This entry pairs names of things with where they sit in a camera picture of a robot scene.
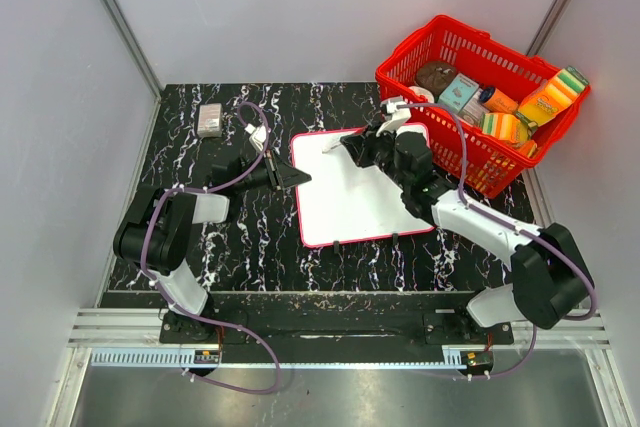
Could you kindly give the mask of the pink framed whiteboard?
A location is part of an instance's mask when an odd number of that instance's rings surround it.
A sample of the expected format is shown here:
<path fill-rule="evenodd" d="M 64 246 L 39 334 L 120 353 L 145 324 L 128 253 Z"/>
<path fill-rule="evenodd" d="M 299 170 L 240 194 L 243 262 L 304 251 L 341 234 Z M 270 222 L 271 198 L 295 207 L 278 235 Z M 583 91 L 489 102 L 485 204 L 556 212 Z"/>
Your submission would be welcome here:
<path fill-rule="evenodd" d="M 343 146 L 322 153 L 325 145 L 355 131 L 310 132 L 291 141 L 293 166 L 312 177 L 296 187 L 303 245 L 329 247 L 432 231 L 405 209 L 401 189 L 377 167 L 357 167 Z"/>

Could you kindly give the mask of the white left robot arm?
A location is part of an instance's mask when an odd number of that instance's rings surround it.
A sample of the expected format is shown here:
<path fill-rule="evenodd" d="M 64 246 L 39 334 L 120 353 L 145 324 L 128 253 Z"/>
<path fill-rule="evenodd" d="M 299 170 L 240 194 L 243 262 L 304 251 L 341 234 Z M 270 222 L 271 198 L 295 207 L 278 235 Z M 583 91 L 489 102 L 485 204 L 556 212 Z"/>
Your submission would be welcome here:
<path fill-rule="evenodd" d="M 244 193 L 268 188 L 280 192 L 312 180 L 312 176 L 267 152 L 249 171 L 251 163 L 238 157 L 214 164 L 205 187 L 214 193 L 180 189 L 160 204 L 165 190 L 144 184 L 136 191 L 113 240 L 117 258 L 139 268 L 170 297 L 170 310 L 183 316 L 182 331 L 195 342 L 211 339 L 217 320 L 210 313 L 213 301 L 198 284 L 186 260 L 192 227 L 221 224 L 239 212 Z"/>

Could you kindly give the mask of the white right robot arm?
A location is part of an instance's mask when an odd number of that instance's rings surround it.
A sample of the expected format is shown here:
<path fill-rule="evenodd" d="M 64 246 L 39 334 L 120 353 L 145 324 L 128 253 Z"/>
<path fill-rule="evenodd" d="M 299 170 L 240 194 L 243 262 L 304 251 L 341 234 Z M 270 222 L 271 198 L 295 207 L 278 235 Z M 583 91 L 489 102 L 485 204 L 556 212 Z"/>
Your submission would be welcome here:
<path fill-rule="evenodd" d="M 594 281 L 565 226 L 520 223 L 468 198 L 434 168 L 423 135 L 367 126 L 339 143 L 357 167 L 384 173 L 413 217 L 467 238 L 510 268 L 510 284 L 477 293 L 456 316 L 463 341 L 476 343 L 506 322 L 526 320 L 549 330 L 576 320 L 572 310 L 582 301 L 596 300 Z"/>

